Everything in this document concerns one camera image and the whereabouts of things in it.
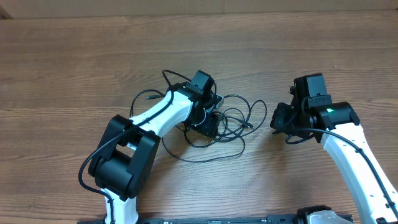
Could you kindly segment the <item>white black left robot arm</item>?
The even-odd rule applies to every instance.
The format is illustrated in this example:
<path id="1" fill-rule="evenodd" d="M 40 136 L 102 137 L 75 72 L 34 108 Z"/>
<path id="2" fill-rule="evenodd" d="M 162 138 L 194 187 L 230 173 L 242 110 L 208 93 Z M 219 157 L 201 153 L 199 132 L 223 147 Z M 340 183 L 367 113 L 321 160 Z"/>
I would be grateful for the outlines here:
<path id="1" fill-rule="evenodd" d="M 192 79 L 170 84 L 163 99 L 140 115 L 114 116 L 101 141 L 83 163 L 94 177 L 93 191 L 105 198 L 100 223 L 137 223 L 136 199 L 149 178 L 160 140 L 183 123 L 200 134 L 217 135 L 220 118 L 213 114 L 223 103 L 211 76 L 201 70 Z"/>

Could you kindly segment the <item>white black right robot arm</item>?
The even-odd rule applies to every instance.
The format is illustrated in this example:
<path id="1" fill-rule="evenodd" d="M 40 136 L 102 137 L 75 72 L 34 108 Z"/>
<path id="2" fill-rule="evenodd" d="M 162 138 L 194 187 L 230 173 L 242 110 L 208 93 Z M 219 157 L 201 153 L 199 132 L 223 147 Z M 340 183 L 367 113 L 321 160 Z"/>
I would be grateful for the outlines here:
<path id="1" fill-rule="evenodd" d="M 360 119 L 346 101 L 334 103 L 321 73 L 290 87 L 290 104 L 279 103 L 270 127 L 287 144 L 316 139 L 337 165 L 362 223 L 397 223 L 397 190 L 372 153 Z"/>

